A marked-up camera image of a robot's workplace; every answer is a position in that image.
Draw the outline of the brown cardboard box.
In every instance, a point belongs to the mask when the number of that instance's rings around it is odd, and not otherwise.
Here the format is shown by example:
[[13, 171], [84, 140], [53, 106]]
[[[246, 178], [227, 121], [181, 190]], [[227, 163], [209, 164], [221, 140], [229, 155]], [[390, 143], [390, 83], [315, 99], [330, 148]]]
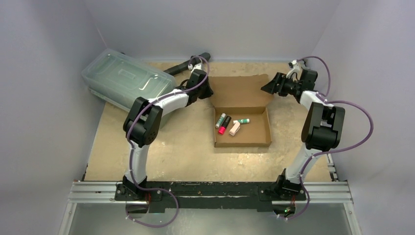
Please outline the brown cardboard box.
[[[231, 116], [223, 135], [214, 127], [214, 146], [219, 147], [269, 147], [272, 143], [267, 105], [274, 99], [272, 94], [261, 90], [270, 82], [267, 74], [251, 76], [215, 76], [209, 78], [214, 94], [209, 98], [213, 106], [213, 122], [222, 113]], [[231, 136], [233, 121], [249, 118], [250, 123], [241, 124], [239, 131]]]

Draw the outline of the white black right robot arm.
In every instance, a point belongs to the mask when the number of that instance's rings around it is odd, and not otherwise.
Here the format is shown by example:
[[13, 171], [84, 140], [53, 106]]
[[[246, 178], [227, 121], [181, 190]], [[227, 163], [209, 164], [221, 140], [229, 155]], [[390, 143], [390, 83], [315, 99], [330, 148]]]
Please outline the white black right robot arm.
[[261, 90], [279, 96], [292, 95], [307, 111], [302, 131], [302, 146], [294, 161], [278, 176], [270, 187], [280, 199], [298, 195], [305, 176], [323, 154], [336, 148], [341, 140], [346, 111], [328, 104], [314, 90], [318, 73], [303, 69], [299, 80], [278, 72]]

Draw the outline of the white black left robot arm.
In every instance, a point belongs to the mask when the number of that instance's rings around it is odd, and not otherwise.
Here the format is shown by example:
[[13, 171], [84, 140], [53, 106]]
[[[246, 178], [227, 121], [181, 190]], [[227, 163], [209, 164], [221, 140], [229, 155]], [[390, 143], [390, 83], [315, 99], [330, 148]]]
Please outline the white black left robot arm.
[[133, 200], [140, 200], [146, 194], [146, 162], [151, 143], [156, 139], [161, 119], [177, 110], [189, 106], [198, 99], [213, 95], [208, 81], [208, 72], [194, 69], [190, 78], [167, 94], [157, 98], [138, 97], [123, 124], [130, 156], [123, 185]]

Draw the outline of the clear plastic storage box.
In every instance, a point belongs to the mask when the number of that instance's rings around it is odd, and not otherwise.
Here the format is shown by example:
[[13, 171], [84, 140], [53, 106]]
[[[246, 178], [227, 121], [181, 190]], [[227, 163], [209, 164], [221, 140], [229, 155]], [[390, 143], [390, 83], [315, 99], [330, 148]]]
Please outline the clear plastic storage box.
[[81, 75], [94, 95], [127, 112], [136, 98], [156, 98], [177, 86], [174, 76], [112, 49], [104, 50]]

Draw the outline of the pale pink correction tape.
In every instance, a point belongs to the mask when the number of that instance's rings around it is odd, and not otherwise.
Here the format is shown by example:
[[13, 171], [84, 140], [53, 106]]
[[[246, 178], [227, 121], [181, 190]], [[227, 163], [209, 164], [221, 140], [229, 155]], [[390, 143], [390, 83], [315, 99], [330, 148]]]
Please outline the pale pink correction tape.
[[229, 134], [231, 136], [234, 136], [239, 131], [240, 125], [241, 125], [240, 122], [235, 121], [233, 124], [233, 127], [229, 130]]

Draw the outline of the dark grey corrugated pipe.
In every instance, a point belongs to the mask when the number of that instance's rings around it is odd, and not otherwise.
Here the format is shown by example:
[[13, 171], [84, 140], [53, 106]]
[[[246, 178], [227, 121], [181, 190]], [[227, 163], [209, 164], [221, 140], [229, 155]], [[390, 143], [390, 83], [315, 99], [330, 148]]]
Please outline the dark grey corrugated pipe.
[[189, 60], [184, 61], [181, 64], [172, 66], [172, 67], [164, 70], [164, 72], [169, 74], [169, 75], [176, 76], [177, 74], [182, 73], [186, 70], [192, 70], [193, 68], [195, 68], [195, 66], [197, 64], [200, 64], [200, 63], [203, 64], [204, 60], [200, 59], [199, 57], [192, 56]]

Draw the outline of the green white glue stick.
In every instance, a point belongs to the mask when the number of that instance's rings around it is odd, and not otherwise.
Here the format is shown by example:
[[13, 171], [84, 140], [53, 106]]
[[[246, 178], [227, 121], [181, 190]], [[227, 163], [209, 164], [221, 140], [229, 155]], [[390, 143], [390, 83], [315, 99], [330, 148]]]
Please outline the green white glue stick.
[[220, 115], [218, 121], [215, 124], [215, 128], [219, 128], [222, 125], [222, 123], [224, 122], [225, 117], [226, 117], [226, 114], [225, 113], [222, 113]]
[[237, 119], [233, 121], [234, 124], [236, 123], [240, 123], [240, 124], [247, 124], [250, 123], [250, 119], [249, 118], [245, 118], [245, 119]]

